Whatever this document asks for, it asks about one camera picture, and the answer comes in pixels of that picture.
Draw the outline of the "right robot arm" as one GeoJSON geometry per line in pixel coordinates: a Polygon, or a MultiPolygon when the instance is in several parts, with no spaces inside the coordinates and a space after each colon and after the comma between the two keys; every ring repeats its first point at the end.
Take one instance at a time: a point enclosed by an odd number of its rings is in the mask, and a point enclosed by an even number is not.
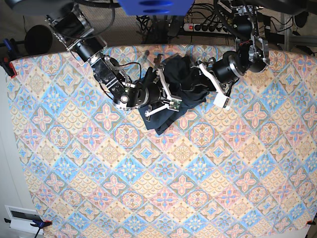
{"type": "Polygon", "coordinates": [[[95,80],[106,86],[116,108],[130,111],[146,107],[146,120],[163,110],[179,111],[182,99],[171,93],[163,64],[155,70],[153,80],[133,81],[123,69],[124,65],[104,54],[106,42],[94,35],[93,27],[79,8],[74,6],[69,11],[49,14],[46,20],[66,49],[92,67],[95,80]]]}

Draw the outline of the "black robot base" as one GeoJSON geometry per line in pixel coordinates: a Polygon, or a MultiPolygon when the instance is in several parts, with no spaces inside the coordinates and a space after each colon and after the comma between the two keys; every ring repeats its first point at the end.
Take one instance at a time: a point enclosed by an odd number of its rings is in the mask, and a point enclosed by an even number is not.
{"type": "Polygon", "coordinates": [[[72,0],[5,0],[13,11],[23,15],[47,15],[62,9],[72,0]]]}
{"type": "Polygon", "coordinates": [[[247,0],[247,3],[290,15],[304,11],[317,14],[316,0],[247,0]]]}

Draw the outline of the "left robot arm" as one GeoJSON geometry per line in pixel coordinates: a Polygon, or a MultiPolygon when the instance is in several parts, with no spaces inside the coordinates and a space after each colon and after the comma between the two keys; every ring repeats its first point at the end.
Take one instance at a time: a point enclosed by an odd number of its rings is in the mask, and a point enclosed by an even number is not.
{"type": "Polygon", "coordinates": [[[201,86],[211,92],[217,92],[228,97],[233,85],[243,77],[247,71],[261,72],[269,65],[267,40],[261,34],[259,27],[258,6],[250,0],[236,0],[231,5],[237,12],[231,23],[220,10],[220,1],[213,2],[214,11],[221,23],[235,37],[235,51],[227,51],[221,60],[211,60],[202,63],[209,79],[200,70],[201,86]]]}

